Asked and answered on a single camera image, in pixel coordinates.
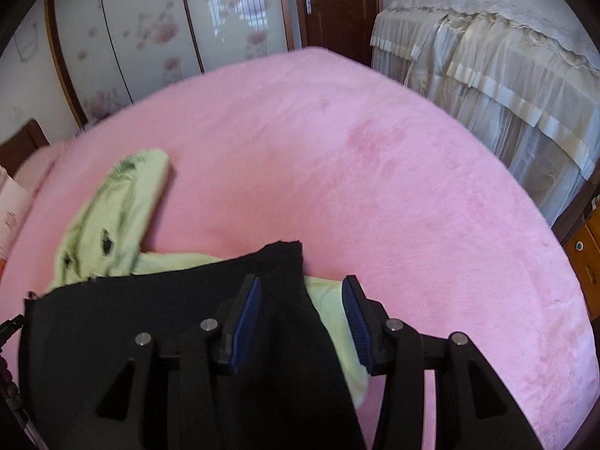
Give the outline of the green and black hooded jacket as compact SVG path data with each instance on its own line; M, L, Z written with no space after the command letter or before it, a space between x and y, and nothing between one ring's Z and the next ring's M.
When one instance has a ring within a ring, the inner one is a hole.
M341 284L275 242L225 261L143 252L170 159L121 159L73 218L47 292L25 305L19 381L52 449L361 449L365 375ZM247 274L261 308L246 366L219 363Z

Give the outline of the pink plush bed blanket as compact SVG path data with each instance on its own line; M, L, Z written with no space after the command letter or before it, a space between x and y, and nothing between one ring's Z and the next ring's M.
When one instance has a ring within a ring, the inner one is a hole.
M354 274L417 330L467 333L545 448L566 447L591 411L584 297L528 194L433 103L317 48L181 81L70 142L11 250L3 317L50 285L71 218L143 149L173 166L147 251L233 258L299 241L310 275Z

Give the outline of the pink cartoon pillow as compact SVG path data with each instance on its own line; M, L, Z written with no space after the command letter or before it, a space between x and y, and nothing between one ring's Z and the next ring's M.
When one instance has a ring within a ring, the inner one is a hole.
M6 261L32 207L33 198L1 168L0 252Z

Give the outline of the wooden bedside cabinet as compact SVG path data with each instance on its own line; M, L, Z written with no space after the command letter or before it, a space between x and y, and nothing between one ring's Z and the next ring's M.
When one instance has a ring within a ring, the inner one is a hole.
M599 209L596 208L564 247L580 281L591 320L597 319L600 314L599 234Z

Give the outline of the pink striped flat pillow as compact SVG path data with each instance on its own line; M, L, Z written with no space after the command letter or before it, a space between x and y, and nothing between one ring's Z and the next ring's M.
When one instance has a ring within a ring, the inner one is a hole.
M17 169L12 176L14 181L36 197L68 145L66 141L59 141L40 147Z

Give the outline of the dark wooden headboard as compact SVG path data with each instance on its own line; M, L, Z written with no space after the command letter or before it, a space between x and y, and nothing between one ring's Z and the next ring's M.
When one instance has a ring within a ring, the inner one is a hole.
M0 165L13 176L38 149L49 144L38 121L30 119L0 145Z

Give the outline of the lace covered furniture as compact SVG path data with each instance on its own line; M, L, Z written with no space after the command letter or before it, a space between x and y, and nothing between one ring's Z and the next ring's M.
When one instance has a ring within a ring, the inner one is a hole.
M554 224L599 180L599 53L564 0L390 0L373 68L454 117Z

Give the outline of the floral sliding wardrobe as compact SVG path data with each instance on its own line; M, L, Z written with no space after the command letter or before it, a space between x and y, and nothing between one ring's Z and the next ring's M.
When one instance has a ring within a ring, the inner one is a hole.
M44 0L53 63L86 126L191 76L294 47L288 0Z

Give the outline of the brown wooden door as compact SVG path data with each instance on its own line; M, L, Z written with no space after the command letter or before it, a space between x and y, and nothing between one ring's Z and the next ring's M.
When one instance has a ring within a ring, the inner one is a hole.
M380 0L296 0L301 42L369 66Z

